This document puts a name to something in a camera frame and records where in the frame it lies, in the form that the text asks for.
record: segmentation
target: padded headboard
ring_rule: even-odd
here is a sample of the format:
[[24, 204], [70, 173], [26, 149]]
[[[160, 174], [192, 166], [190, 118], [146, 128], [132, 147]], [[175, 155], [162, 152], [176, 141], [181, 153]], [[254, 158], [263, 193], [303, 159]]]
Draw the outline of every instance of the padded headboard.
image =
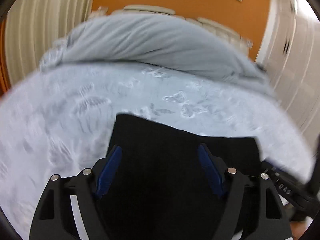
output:
[[[107, 8], [100, 8], [102, 14], [105, 15]], [[203, 28], [205, 28], [207, 31], [217, 35], [219, 38], [227, 41], [231, 45], [233, 45], [237, 50], [239, 50], [241, 53], [245, 54], [246, 56], [249, 55], [249, 49], [252, 48], [252, 42], [248, 39], [242, 37], [239, 33], [236, 31], [223, 26], [215, 21], [212, 21], [210, 19], [206, 18], [197, 18], [197, 19], [191, 19], [191, 18], [185, 18], [183, 16], [179, 16], [175, 14], [175, 11], [172, 9], [159, 7], [159, 6], [151, 6], [151, 5], [127, 5], [121, 10], [116, 10], [111, 13], [111, 15], [114, 14], [122, 14], [122, 13], [149, 13], [149, 14], [165, 14], [172, 17], [178, 17], [183, 20], [186, 20], [188, 22], [191, 22], [195, 25], [199, 25]], [[92, 12], [91, 17], [100, 16], [99, 11]]]

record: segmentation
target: beige curtain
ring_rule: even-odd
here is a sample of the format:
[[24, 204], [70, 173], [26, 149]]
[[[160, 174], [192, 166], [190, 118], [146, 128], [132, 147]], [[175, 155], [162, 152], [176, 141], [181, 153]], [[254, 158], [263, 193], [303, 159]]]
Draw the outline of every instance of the beige curtain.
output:
[[5, 55], [11, 85], [39, 67], [57, 38], [85, 21], [93, 0], [16, 0], [5, 29]]

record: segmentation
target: folded gray blanket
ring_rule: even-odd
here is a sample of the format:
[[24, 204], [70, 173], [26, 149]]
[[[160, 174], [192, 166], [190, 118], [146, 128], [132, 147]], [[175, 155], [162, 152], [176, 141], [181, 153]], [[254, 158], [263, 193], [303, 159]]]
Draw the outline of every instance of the folded gray blanket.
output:
[[74, 28], [40, 62], [137, 61], [229, 82], [273, 96], [268, 78], [245, 55], [207, 30], [165, 15], [100, 17]]

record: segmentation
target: wardrobe handle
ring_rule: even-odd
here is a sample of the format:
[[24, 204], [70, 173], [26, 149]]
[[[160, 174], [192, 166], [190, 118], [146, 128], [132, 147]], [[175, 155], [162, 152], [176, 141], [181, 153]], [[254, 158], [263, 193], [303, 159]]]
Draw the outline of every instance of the wardrobe handle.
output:
[[290, 46], [290, 40], [288, 41], [288, 47], [287, 47], [287, 50], [285, 51], [285, 54], [286, 54], [286, 55], [288, 54], [289, 46]]
[[283, 48], [283, 52], [282, 52], [282, 54], [284, 54], [284, 52], [285, 52], [285, 48], [287, 47], [287, 39], [285, 40], [285, 45], [284, 45], [284, 48]]

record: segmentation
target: metal pin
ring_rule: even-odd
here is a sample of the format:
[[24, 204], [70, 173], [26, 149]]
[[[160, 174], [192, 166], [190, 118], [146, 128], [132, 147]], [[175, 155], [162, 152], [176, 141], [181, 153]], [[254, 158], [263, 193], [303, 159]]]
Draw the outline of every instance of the metal pin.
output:
[[54, 174], [51, 176], [51, 180], [52, 181], [56, 181], [57, 179], [59, 179], [59, 175], [58, 174]]
[[231, 174], [236, 174], [237, 170], [235, 168], [228, 168], [228, 172]]
[[261, 178], [263, 178], [263, 179], [269, 179], [269, 175], [268, 175], [268, 174], [265, 174], [265, 173], [262, 173], [262, 174], [261, 174]]
[[89, 175], [89, 174], [91, 174], [91, 169], [84, 169], [82, 171], [82, 173], [83, 173], [83, 175]]

